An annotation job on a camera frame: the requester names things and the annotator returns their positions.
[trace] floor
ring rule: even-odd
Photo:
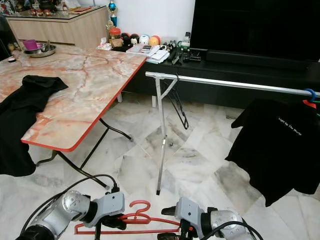
[[[160,162],[161,130],[156,108],[151,97],[126,93],[122,103],[115,103],[103,116],[111,126],[133,136],[128,141],[109,131],[84,168],[91,174],[111,174],[125,194],[126,213],[134,200],[148,200],[148,214],[161,217],[161,209],[176,205],[180,196],[186,196],[206,209],[234,209],[253,226],[265,240],[319,240],[320,188],[315,195],[291,191],[271,207],[265,207],[264,197],[249,185],[249,175],[227,156],[240,129],[231,129],[241,109],[209,104],[185,102],[189,129],[184,130],[168,101],[164,112],[168,133],[168,148],[163,171],[160,196],[156,195],[158,165]],[[98,122],[81,145],[67,156],[78,166],[97,142],[104,127]],[[30,146],[34,161],[50,156],[44,148]],[[54,161],[39,166],[26,177],[0,175],[0,239],[15,239],[25,220],[42,202],[83,176],[57,156]],[[74,189],[92,198],[105,194],[92,180]],[[92,240],[92,235],[74,235],[72,222],[61,240]],[[148,226],[157,228],[158,224]],[[144,225],[129,229],[147,229]],[[112,235],[101,239],[156,240],[156,234]]]

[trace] wooden cabinet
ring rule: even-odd
[[[52,43],[72,44],[89,49],[97,47],[101,38],[108,37],[106,6],[96,7],[79,15],[30,17],[25,12],[7,16],[6,19],[19,42],[28,39],[42,42],[50,40]]]

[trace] glass countertop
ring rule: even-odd
[[[69,19],[74,19],[76,17],[79,17],[83,14],[98,10],[105,7],[105,5],[102,6],[94,6],[89,10],[86,10],[84,12],[81,12],[79,14],[63,14],[62,11],[57,11],[52,13],[51,16],[32,16],[30,13],[30,10],[27,11],[22,11],[22,12],[17,12],[13,15],[7,15],[6,18],[32,18],[32,19],[63,19],[63,20],[69,20]]]

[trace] trophy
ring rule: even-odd
[[[116,27],[117,26],[117,11],[118,8],[116,7],[116,4],[114,1],[110,0],[109,5],[108,5],[108,11],[110,13],[110,20],[113,22],[113,25]]]

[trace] metal rail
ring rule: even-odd
[[[161,132],[163,137],[162,146],[161,146],[161,164],[159,168],[159,175],[158,175],[158,182],[157,182],[157,189],[156,189],[157,195],[160,194],[160,190],[161,190],[161,180],[162,180],[162,173],[163,173],[163,166],[164,166],[164,159],[165,159],[165,148],[166,148],[164,144],[167,138],[165,115],[164,115],[164,108],[162,105],[162,99],[170,92],[170,90],[174,87],[174,85],[178,80],[184,81],[184,82],[199,83],[199,84],[210,84],[210,85],[241,88],[241,89],[254,89],[254,90],[278,92],[278,93],[284,93],[284,94],[295,94],[295,95],[310,96],[310,97],[312,96],[312,93],[306,90],[285,88],[285,87],[278,87],[278,86],[258,85],[258,84],[243,83],[243,82],[236,82],[236,81],[221,81],[221,80],[198,78],[198,77],[191,77],[191,76],[178,76],[178,75],[165,74],[165,73],[159,73],[159,72],[150,72],[150,71],[146,71],[145,75],[147,77],[152,77],[155,79],[158,108],[160,113]],[[163,79],[171,79],[173,80],[173,82],[164,91],[164,93],[161,93],[160,80],[163,80]],[[320,92],[315,92],[315,95],[317,98],[320,98]]]

